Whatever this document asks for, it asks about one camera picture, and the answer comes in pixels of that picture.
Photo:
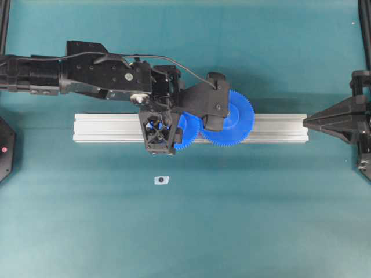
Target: black clamp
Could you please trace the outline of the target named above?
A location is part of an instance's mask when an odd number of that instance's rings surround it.
[[[371,106],[363,95],[371,87],[371,71],[354,71],[350,82],[353,96],[303,120],[303,126],[357,144],[361,173],[371,180]]]

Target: small metal part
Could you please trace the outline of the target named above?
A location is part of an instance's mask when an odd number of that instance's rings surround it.
[[[155,185],[165,185],[168,184],[170,177],[168,175],[159,175],[155,177]]]
[[[142,103],[147,98],[149,98],[147,94],[137,93],[130,96],[130,101],[133,101],[134,103]]]
[[[128,72],[127,74],[125,74],[125,79],[127,80],[127,81],[131,81],[131,80],[133,80],[133,75],[130,73],[130,72]]]

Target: teal background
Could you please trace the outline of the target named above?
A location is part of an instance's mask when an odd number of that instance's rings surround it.
[[[62,56],[76,39],[167,55],[223,72],[258,113],[323,110],[365,68],[357,1],[13,0],[10,14],[8,53]],[[150,156],[72,140],[74,113],[129,103],[1,92],[0,108],[18,134],[0,185],[1,278],[371,275],[370,182],[338,139]]]

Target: gear teeth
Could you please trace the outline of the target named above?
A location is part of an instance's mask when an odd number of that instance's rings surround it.
[[[184,117],[184,119],[179,120],[178,127],[183,129],[183,140],[181,144],[174,144],[177,151],[189,147],[197,138],[200,130],[200,122],[196,116],[184,112],[181,117]]]
[[[203,123],[200,120],[202,136],[211,143],[221,146],[230,147],[242,142],[252,131],[255,123],[254,109],[250,101],[242,94],[235,90],[230,90],[230,105],[232,104],[238,110],[242,111],[242,118],[238,119],[235,126],[230,129],[224,129],[219,132],[208,131],[203,129]]]

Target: black metal frame post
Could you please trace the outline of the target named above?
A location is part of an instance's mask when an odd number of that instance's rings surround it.
[[[0,0],[0,55],[5,54],[6,35],[10,12],[10,0]]]

